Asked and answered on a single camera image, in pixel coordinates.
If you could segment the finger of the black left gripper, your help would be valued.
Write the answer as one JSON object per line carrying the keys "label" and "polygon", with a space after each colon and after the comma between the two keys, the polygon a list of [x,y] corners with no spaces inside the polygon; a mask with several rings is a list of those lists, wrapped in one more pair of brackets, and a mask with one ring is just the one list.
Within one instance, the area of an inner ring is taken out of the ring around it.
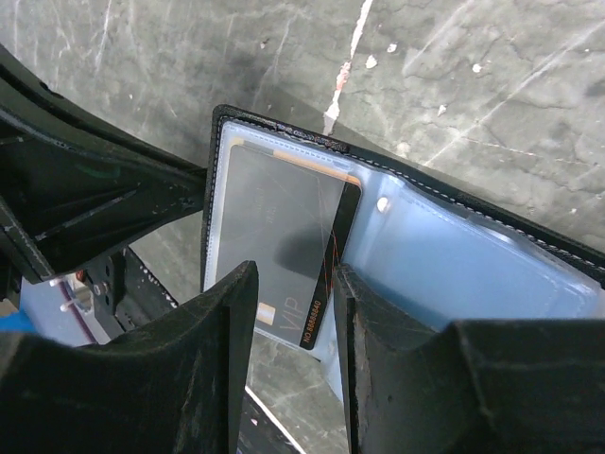
{"label": "finger of the black left gripper", "polygon": [[1,53],[1,260],[32,283],[197,213],[206,170],[53,92]]}

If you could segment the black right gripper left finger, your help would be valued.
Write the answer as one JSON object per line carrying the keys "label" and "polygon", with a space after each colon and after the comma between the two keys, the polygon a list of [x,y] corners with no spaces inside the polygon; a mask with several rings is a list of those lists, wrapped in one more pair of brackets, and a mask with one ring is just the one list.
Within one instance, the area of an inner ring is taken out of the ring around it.
{"label": "black right gripper left finger", "polygon": [[233,453],[258,297],[245,261],[103,345],[1,336],[5,453]]}

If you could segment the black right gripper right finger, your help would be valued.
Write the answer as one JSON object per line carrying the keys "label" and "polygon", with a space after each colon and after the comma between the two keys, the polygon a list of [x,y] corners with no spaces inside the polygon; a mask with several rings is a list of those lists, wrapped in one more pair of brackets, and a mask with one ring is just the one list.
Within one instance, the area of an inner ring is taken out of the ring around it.
{"label": "black right gripper right finger", "polygon": [[353,453],[600,453],[601,320],[462,320],[436,332],[349,267],[334,282]]}

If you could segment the black VIP card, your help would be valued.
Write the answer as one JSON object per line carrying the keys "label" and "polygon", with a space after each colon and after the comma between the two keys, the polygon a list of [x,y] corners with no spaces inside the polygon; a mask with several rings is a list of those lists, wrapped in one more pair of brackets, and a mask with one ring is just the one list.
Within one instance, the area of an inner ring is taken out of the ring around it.
{"label": "black VIP card", "polygon": [[314,349],[361,186],[241,146],[229,148],[216,173],[205,285],[255,262],[257,328]]}

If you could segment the black leather card holder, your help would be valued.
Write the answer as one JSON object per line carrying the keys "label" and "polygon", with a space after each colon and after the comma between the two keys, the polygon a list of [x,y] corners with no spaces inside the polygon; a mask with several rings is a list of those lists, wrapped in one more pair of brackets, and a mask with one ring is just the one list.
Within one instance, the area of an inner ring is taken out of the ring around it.
{"label": "black leather card holder", "polygon": [[[203,208],[202,272],[216,170],[234,139],[279,149],[361,181],[362,195],[340,262],[382,297],[441,329],[454,319],[585,319],[604,314],[604,256],[501,210],[399,160],[286,123],[219,105]],[[341,390],[333,288],[314,349]]]}

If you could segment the gold VIP card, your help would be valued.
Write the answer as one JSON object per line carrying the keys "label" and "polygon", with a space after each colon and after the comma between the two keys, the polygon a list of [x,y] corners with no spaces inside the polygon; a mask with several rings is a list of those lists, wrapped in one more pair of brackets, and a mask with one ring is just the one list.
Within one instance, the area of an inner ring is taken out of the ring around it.
{"label": "gold VIP card", "polygon": [[336,178],[336,179],[346,182],[346,183],[352,183],[358,187],[361,186],[361,181],[358,178],[356,178],[355,176],[352,176],[347,172],[336,170],[329,166],[317,164],[311,160],[299,158],[299,157],[295,156],[294,154],[287,153],[287,152],[284,152],[279,149],[263,148],[263,147],[253,144],[250,141],[245,141],[242,139],[234,139],[230,143],[230,148],[233,148],[235,146],[241,146],[241,147],[249,149],[249,150],[254,150],[256,152],[264,153],[268,156],[274,157],[276,159],[280,159],[280,160],[288,162],[292,165],[299,166],[299,167],[302,167],[302,168],[305,168],[308,170],[314,170],[320,174],[328,175],[330,177]]}

